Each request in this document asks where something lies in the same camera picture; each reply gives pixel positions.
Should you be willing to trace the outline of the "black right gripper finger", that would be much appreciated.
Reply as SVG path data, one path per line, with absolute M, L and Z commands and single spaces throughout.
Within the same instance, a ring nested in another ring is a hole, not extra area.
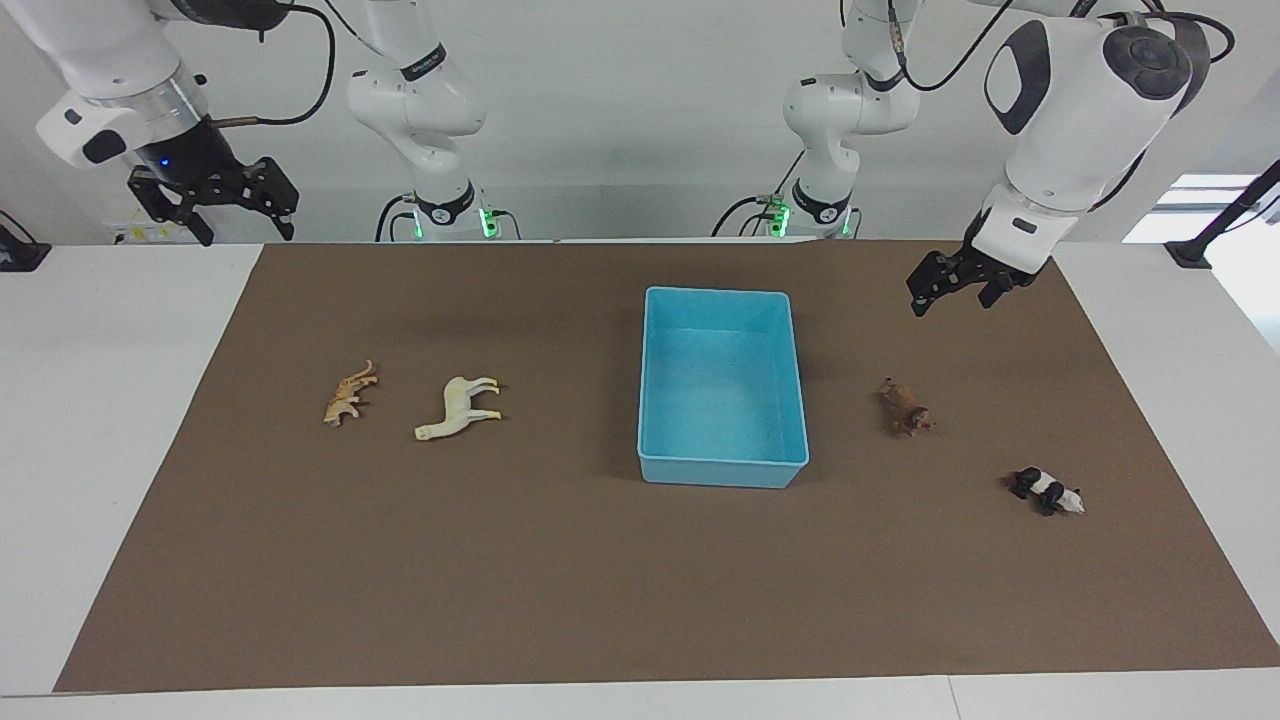
M 193 200 L 195 191 L 189 191 L 179 202 L 175 202 L 165 195 L 163 187 L 163 182 L 148 168 L 133 168 L 131 170 L 128 188 L 134 195 L 140 206 L 155 222 L 172 222 L 182 225 L 191 232 L 201 246 L 212 246 L 215 233 L 197 211 L 197 204 Z
M 294 238 L 292 217 L 300 191 L 273 158 L 260 158 L 244 168 L 247 209 L 266 217 L 284 241 Z

